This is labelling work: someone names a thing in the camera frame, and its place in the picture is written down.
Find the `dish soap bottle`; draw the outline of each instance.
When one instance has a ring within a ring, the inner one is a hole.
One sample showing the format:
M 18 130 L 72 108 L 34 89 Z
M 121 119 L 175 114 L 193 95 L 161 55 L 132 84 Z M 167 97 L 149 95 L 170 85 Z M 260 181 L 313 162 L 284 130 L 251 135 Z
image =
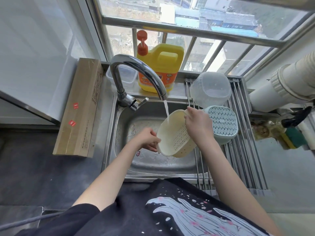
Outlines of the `dish soap bottle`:
M 137 32 L 137 39 L 141 41 L 138 45 L 137 58 L 156 72 L 167 91 L 172 90 L 177 72 L 183 62 L 184 48 L 169 44 L 158 44 L 149 51 L 148 46 L 144 43 L 148 39 L 148 34 L 144 30 Z M 153 85 L 141 73 L 139 73 L 138 83 L 143 90 L 156 93 Z

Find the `chrome faucet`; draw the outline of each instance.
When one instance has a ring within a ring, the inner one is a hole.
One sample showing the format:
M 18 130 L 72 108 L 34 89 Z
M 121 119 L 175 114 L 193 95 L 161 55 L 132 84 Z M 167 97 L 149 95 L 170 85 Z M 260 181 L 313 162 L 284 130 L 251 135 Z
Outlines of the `chrome faucet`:
M 144 100 L 140 101 L 134 98 L 133 96 L 126 94 L 118 71 L 118 66 L 120 64 L 128 65 L 134 68 L 135 70 L 139 71 L 152 83 L 160 99 L 161 100 L 167 99 L 167 91 L 162 80 L 149 66 L 147 66 L 141 60 L 131 55 L 118 54 L 111 59 L 110 68 L 118 92 L 117 99 L 121 106 L 130 107 L 133 111 L 136 111 L 141 105 L 143 105 L 149 99 L 145 98 Z

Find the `colander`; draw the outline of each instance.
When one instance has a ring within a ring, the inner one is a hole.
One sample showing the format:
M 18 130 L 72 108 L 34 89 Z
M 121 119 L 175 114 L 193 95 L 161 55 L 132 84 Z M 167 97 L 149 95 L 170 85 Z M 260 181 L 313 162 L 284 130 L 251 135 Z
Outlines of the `colander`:
M 185 118 L 187 110 L 176 110 L 161 124 L 157 137 L 161 142 L 157 145 L 158 153 L 164 156 L 184 157 L 190 153 L 196 144 L 187 133 Z
M 215 140 L 220 144 L 227 144 L 238 133 L 236 114 L 232 109 L 221 106 L 210 106 L 203 109 L 213 121 Z

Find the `water stream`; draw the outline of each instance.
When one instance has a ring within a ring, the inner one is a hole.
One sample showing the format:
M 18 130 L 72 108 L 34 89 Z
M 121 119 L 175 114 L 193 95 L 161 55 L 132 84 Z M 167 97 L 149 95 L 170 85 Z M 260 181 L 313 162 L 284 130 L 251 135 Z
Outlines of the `water stream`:
M 166 111 L 166 115 L 167 115 L 167 123 L 169 122 L 169 112 L 168 112 L 168 105 L 167 105 L 167 101 L 163 100 L 164 102 L 164 106 L 165 106 L 165 111 Z

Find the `black t-shirt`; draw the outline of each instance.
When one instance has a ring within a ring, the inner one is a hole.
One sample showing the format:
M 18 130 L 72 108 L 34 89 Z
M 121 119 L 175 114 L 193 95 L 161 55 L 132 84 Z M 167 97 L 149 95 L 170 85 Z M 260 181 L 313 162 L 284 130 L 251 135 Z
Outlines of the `black t-shirt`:
M 266 236 L 265 230 L 181 178 L 155 180 L 143 191 L 120 195 L 102 210 L 71 207 L 40 228 L 16 236 L 212 235 Z

